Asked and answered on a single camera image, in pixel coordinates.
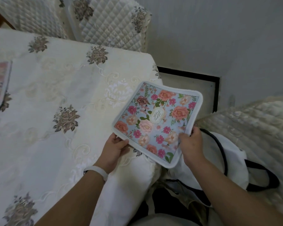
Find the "oval label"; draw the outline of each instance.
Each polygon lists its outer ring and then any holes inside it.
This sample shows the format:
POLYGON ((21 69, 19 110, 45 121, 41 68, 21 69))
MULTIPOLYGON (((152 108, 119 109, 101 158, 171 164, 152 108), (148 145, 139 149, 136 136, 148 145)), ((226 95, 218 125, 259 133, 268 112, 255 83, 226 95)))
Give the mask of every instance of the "oval label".
POLYGON ((162 108, 162 107, 156 107, 156 108, 152 111, 151 116, 150 116, 150 121, 151 121, 151 123, 153 123, 153 124, 158 124, 159 121, 161 121, 162 118, 164 117, 164 113, 165 113, 164 108, 162 108))

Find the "dining table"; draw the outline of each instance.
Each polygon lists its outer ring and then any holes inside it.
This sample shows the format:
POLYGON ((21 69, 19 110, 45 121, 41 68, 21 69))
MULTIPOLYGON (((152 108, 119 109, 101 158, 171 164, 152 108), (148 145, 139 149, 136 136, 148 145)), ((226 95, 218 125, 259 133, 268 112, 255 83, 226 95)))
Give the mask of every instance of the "dining table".
MULTIPOLYGON (((142 81, 162 85, 150 54, 0 29, 11 62, 0 106, 0 225, 36 223, 93 165, 142 81)), ((131 148, 109 174, 91 225, 126 225, 161 166, 131 148)))

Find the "magenta flower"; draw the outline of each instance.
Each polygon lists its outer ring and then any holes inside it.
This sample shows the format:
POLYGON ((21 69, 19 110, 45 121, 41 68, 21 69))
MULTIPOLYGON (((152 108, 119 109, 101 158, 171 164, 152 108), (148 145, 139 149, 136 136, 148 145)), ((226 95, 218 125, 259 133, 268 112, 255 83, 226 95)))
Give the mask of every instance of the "magenta flower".
POLYGON ((175 105, 175 103, 176 103, 176 99, 175 98, 172 98, 172 99, 169 100, 169 104, 170 105, 175 105))
POLYGON ((166 152, 163 149, 159 149, 157 155, 159 158, 163 158, 166 155, 166 152))
POLYGON ((133 132, 133 136, 138 139, 139 137, 142 136, 142 133, 141 133, 140 130, 135 130, 135 131, 133 132))
POLYGON ((135 106, 129 106, 128 112, 131 113, 131 114, 135 114, 136 113, 136 107, 135 106))
POLYGON ((156 94, 153 94, 153 95, 151 96, 151 99, 152 99, 153 101, 156 101, 157 98, 158 98, 158 96, 157 96, 156 94))
POLYGON ((195 106, 196 106, 196 102, 191 102, 191 103, 189 104, 189 109, 192 110, 192 109, 195 108, 195 106))
POLYGON ((163 141, 164 141, 164 138, 163 138, 163 136, 162 136, 162 135, 160 135, 160 136, 156 137, 156 142, 157 142, 158 144, 162 144, 162 143, 163 143, 163 141))
POLYGON ((171 132, 171 128, 166 126, 166 127, 164 127, 164 130, 162 132, 169 134, 171 132))

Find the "person's left hand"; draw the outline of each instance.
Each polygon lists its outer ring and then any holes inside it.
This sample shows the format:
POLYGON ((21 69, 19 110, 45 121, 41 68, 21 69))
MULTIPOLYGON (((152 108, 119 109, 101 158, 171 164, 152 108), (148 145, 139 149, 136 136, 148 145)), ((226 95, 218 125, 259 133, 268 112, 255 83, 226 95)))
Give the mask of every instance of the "person's left hand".
POLYGON ((107 174, 117 166, 118 159, 129 152, 129 140, 121 140, 114 133, 106 141, 102 154, 94 166, 102 168, 107 174))

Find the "hand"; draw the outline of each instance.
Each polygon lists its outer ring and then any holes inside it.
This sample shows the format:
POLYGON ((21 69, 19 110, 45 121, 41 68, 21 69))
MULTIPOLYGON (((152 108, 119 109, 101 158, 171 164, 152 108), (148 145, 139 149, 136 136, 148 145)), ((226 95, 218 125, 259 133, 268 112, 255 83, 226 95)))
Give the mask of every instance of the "hand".
POLYGON ((202 135, 198 127, 194 126, 192 135, 185 133, 179 134, 181 152, 183 160, 187 166, 205 159, 203 154, 202 135))
POLYGON ((102 168, 107 174, 117 166, 118 159, 129 152, 129 140, 121 140, 114 133, 106 141, 102 154, 94 166, 102 168))

